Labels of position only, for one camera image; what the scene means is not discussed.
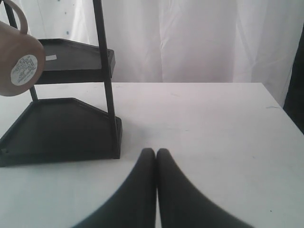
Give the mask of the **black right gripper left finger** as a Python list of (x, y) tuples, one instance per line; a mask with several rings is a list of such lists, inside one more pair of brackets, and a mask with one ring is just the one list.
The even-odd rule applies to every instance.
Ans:
[(76, 228), (153, 228), (156, 220), (156, 156), (142, 150), (118, 190)]

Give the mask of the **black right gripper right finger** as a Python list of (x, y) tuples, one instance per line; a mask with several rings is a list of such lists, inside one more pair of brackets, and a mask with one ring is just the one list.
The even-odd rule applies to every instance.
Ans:
[(251, 228), (203, 195), (184, 175), (171, 153), (159, 149), (157, 188), (163, 228)]

